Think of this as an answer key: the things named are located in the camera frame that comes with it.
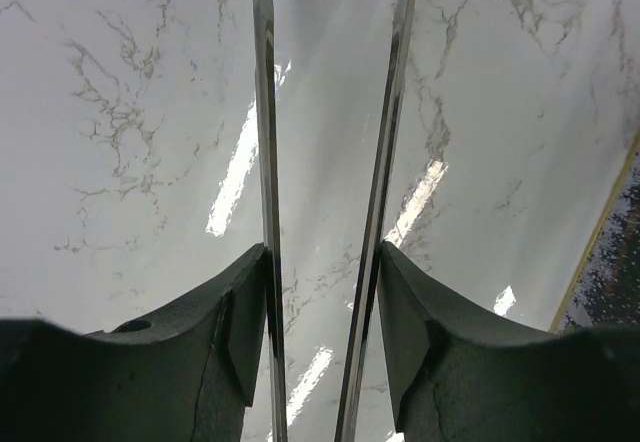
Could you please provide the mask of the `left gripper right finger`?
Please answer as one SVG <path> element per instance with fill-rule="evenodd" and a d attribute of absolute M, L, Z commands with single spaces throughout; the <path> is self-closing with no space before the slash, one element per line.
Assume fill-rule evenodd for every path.
<path fill-rule="evenodd" d="M 408 441 L 635 441 L 639 330 L 553 335 L 503 318 L 380 247 L 395 429 Z"/>

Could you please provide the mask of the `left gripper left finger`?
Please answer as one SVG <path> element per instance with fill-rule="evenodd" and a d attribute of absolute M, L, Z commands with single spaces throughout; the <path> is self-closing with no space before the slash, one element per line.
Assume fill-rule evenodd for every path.
<path fill-rule="evenodd" d="M 254 400 L 268 255 L 112 332 L 1 324 L 5 441 L 237 441 Z"/>

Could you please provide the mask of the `metal serving tongs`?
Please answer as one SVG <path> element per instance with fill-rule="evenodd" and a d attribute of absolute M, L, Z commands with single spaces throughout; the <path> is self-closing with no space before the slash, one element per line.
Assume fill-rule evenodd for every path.
<path fill-rule="evenodd" d="M 376 158 L 337 414 L 335 438 L 338 441 L 352 441 L 356 433 L 361 381 L 380 267 L 383 223 L 404 97 L 406 63 L 414 9 L 415 0 L 397 0 L 394 11 L 389 67 L 385 83 Z M 266 305 L 270 357 L 272 434 L 274 440 L 285 441 L 288 438 L 288 432 L 285 408 L 285 349 L 274 79 L 273 0 L 253 0 L 253 22 L 263 237 L 271 259 L 271 280 L 266 286 Z"/>

